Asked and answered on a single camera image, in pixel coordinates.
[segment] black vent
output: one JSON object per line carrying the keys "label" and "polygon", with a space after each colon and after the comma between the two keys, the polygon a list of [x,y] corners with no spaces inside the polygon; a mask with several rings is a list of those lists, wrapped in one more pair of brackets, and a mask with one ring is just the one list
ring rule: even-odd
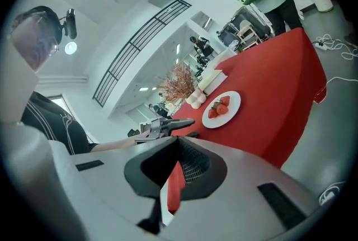
{"label": "black vent", "polygon": [[202,176],[209,168],[209,157],[183,139],[180,140],[178,160],[183,169],[185,185]]}
{"label": "black vent", "polygon": [[287,230],[301,223],[305,216],[273,183],[257,187]]}

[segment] black mesh grille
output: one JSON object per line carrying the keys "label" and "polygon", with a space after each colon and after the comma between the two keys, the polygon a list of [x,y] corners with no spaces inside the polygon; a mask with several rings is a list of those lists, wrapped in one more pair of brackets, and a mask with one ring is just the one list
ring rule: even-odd
{"label": "black mesh grille", "polygon": [[180,140],[179,163],[183,169],[185,185],[193,182],[205,173],[209,168],[209,158],[188,145],[184,140]]}

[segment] red tablecloth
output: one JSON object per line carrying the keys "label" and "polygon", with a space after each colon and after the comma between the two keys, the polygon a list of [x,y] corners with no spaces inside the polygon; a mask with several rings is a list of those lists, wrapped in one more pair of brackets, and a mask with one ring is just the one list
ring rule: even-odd
{"label": "red tablecloth", "polygon": [[[172,135],[199,132],[200,139],[255,154],[280,168],[306,126],[313,101],[326,95],[326,76],[314,47],[302,29],[294,29],[220,63],[228,78],[194,110],[184,104],[174,119],[195,124]],[[201,122],[207,105],[226,91],[237,91],[241,105],[224,126],[207,129]],[[169,177],[168,209],[180,205],[185,186],[177,163]]]}

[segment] black metal railing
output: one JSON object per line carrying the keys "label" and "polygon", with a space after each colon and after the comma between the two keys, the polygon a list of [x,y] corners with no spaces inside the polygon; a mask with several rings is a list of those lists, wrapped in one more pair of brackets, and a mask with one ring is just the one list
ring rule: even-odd
{"label": "black metal railing", "polygon": [[190,4],[175,0],[148,20],[123,46],[102,77],[93,99],[101,107],[106,103],[118,80],[143,48],[174,18],[186,11]]}

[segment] ceiling light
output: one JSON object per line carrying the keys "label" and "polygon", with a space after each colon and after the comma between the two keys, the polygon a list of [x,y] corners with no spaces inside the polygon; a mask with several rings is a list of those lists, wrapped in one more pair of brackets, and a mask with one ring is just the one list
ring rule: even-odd
{"label": "ceiling light", "polygon": [[65,46],[65,52],[68,55],[71,55],[71,54],[75,53],[76,50],[77,50],[77,44],[74,41],[71,41],[71,42],[67,43],[66,46]]}
{"label": "ceiling light", "polygon": [[210,20],[211,20],[211,17],[209,17],[208,21],[206,22],[206,24],[205,24],[205,26],[204,26],[204,29],[208,26]]}

